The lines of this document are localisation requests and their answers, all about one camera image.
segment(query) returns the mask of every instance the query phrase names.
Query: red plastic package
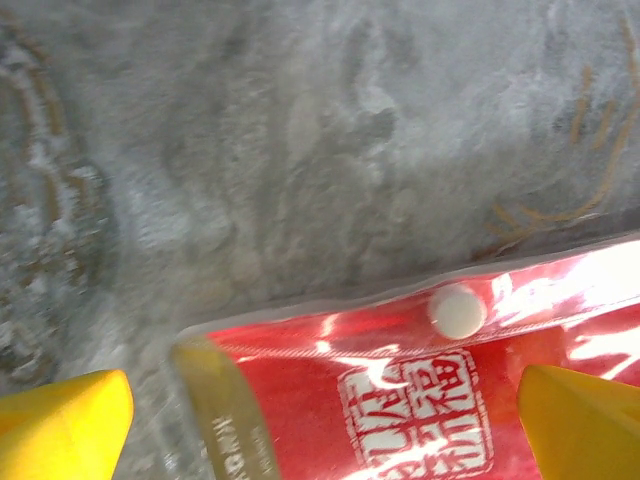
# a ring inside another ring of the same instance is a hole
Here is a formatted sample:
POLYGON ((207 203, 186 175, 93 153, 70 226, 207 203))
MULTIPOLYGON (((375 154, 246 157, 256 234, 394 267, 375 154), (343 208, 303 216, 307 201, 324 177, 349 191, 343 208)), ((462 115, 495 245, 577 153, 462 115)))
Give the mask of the red plastic package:
POLYGON ((218 480, 538 479, 517 413, 522 372, 640 384, 638 262, 627 238, 469 269, 342 309, 190 330, 173 357, 218 480), (469 338, 439 335, 430 318, 452 284, 486 308, 469 338))

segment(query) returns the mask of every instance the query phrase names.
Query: gray stone surface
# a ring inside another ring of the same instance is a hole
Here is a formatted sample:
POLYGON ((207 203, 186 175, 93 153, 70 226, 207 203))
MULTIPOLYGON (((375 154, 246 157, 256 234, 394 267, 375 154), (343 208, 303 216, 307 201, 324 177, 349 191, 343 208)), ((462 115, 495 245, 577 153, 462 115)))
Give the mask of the gray stone surface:
POLYGON ((208 478, 166 360, 184 309, 638 224, 635 0, 2 4, 108 180, 117 260, 59 376, 127 370, 117 479, 208 478))

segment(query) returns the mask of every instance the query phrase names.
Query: white snap button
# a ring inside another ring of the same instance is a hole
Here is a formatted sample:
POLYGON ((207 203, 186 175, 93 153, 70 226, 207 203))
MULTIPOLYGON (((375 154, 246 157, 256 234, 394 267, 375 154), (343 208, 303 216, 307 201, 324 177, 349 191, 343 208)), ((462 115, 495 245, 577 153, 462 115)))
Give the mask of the white snap button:
POLYGON ((482 328, 487 319, 487 307, 467 287, 448 285, 431 297, 429 314, 438 333, 461 340, 482 328))

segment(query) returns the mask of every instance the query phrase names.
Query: red packet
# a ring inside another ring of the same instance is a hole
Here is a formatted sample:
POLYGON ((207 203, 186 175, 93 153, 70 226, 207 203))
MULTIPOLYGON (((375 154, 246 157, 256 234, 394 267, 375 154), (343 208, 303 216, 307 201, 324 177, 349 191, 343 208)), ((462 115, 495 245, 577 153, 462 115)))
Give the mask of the red packet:
POLYGON ((522 371, 640 384, 636 263, 631 237, 322 312, 262 311, 188 330, 173 358, 218 480, 538 479, 517 413, 522 371), (486 309, 469 338, 434 328, 430 302, 451 285, 486 309))

